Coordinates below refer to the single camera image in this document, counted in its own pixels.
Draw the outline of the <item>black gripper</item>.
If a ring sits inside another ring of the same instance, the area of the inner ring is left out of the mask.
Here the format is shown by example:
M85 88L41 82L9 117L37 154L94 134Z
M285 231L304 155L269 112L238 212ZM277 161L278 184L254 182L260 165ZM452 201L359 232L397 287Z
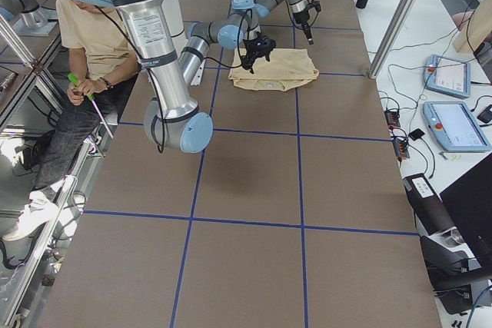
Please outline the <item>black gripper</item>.
M309 45L314 44L314 40L311 33L311 27L309 25L309 2L297 2L293 4L293 17L295 27L302 29L306 36Z
M267 35L259 35L252 40L243 40L246 55L241 56L241 67L254 74L253 65L257 58L265 58L270 62L270 53L276 48L276 41Z

